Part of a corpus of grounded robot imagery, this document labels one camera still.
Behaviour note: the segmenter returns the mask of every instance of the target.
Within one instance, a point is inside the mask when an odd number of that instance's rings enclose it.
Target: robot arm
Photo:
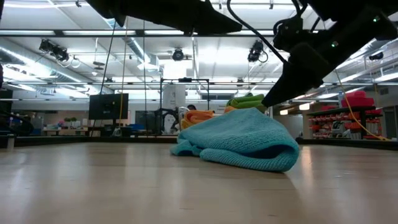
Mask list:
[[[373,38],[392,40],[398,38],[396,24],[389,15],[398,11],[398,2],[391,0],[292,0],[297,15],[279,21],[274,32],[273,47],[260,33],[242,21],[227,7],[241,24],[216,12],[210,1],[201,0],[87,0],[103,17],[115,18],[123,26],[125,16],[170,26],[187,35],[225,34],[240,31],[242,25],[252,30],[284,63],[284,71],[262,103],[266,107],[295,98],[322,85],[322,79]],[[300,17],[307,6],[323,21],[336,23],[328,30],[314,34],[303,30]],[[290,53],[284,60],[276,49]]]

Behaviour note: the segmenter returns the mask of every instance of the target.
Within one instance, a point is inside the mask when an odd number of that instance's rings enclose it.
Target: yellow towel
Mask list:
[[[190,126],[193,126],[195,124],[204,122],[208,119],[213,118],[213,112],[212,111],[198,111],[198,110],[192,110],[188,111],[184,115],[184,119],[181,121],[181,129],[187,129]]]
[[[232,110],[236,110],[236,108],[233,107],[233,106],[227,106],[227,107],[224,109],[224,113],[228,113],[228,112],[230,112],[230,111],[232,111]]]

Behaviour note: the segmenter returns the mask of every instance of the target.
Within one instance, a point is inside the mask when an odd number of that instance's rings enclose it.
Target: blue towel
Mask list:
[[[199,156],[247,169],[285,172],[296,163],[299,145],[279,122],[256,108],[233,110],[183,130],[176,156]]]

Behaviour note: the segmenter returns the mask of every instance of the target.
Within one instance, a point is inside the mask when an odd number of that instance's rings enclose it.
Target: stack of towels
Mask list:
[[[183,130],[176,156],[271,172],[286,172],[299,157],[299,145],[286,128],[256,108],[233,110]]]
[[[261,112],[265,112],[265,107],[262,106],[261,101],[264,99],[264,95],[260,94],[257,96],[250,95],[233,98],[229,100],[226,104],[224,113],[228,113],[236,109],[246,109],[246,108],[257,108]]]
[[[211,118],[213,118],[212,111],[188,111],[185,113],[184,119],[181,120],[181,130],[187,129],[195,124],[202,123]]]

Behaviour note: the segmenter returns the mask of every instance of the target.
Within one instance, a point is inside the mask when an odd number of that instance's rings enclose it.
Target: black monitor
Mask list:
[[[121,94],[91,95],[88,119],[119,119]],[[129,94],[123,94],[122,119],[127,119]]]

